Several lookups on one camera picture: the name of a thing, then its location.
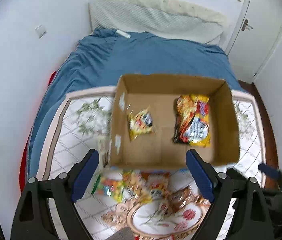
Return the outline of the yellow black noodle packet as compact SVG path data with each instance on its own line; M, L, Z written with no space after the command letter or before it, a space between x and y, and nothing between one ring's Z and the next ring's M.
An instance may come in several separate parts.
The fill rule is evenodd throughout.
M173 141L190 146L209 147L210 106L204 95L181 95L176 101L176 127Z

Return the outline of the yellow panda snack bag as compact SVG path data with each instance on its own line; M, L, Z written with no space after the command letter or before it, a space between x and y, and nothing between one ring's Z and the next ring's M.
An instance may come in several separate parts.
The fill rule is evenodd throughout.
M155 132L150 108L144 108L138 113L131 112L127 115L130 141L134 141L139 135Z

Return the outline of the brown snack bag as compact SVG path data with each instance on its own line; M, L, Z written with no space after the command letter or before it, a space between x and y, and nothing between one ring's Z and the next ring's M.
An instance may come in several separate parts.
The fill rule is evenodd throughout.
M178 210L185 207L187 204L192 202L195 198L195 195L191 191L190 187L187 186L183 189L180 189L172 194L170 194L167 198L169 206L172 211L176 213Z

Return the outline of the colourful candy bag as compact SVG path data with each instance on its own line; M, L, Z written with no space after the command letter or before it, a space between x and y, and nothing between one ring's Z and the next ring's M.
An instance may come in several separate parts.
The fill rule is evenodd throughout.
M121 180L111 179L101 174L93 186L91 195L93 194L111 197L120 203L123 200L124 184Z

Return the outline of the orange snack bag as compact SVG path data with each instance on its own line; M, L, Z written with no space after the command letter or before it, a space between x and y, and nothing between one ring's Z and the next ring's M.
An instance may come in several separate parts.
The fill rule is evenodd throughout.
M141 172L145 187L153 200L164 199L168 195L170 172Z

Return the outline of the white floral quilt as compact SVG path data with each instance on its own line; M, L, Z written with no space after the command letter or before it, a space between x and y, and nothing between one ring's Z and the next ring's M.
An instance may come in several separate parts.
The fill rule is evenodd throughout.
M106 172L112 179L122 176L121 170L104 168L110 157L108 133L111 119L103 113L112 109L115 91L115 87L105 86L66 95L44 136L36 174L38 180L53 179L68 172L90 149L98 151L99 166L84 195L75 204L93 239L108 239L132 219L133 203L130 200L118 202L92 192L101 172ZM233 90L232 101L240 135L240 159L233 168L247 178L255 177L259 185L264 186L266 177L258 165L266 159L266 148L256 100L249 93Z

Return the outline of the brown cardboard box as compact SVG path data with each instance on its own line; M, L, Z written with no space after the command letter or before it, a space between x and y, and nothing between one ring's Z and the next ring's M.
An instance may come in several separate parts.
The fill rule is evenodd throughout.
M238 162L240 139L231 90L224 80L174 74L126 74L120 77L112 107L109 165L128 170L178 170L192 147L174 143L179 96L205 95L209 100L211 145L194 146L214 166ZM154 133L130 140L128 115L149 109Z

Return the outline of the blue bed sheet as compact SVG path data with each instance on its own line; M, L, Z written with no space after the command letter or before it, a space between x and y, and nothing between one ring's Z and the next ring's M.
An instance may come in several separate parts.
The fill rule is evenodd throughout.
M76 50L56 72L38 109L29 135L27 176L38 171L41 151L52 119L66 94L101 86L115 86L124 74L184 74L225 80L243 91L228 57L217 45L173 40L152 33L95 29L78 41Z

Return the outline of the white pillow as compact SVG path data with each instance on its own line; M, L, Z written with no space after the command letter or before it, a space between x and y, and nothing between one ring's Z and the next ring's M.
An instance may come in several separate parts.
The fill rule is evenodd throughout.
M90 0L92 29L149 32L156 36L219 45L228 26L220 12L180 0Z

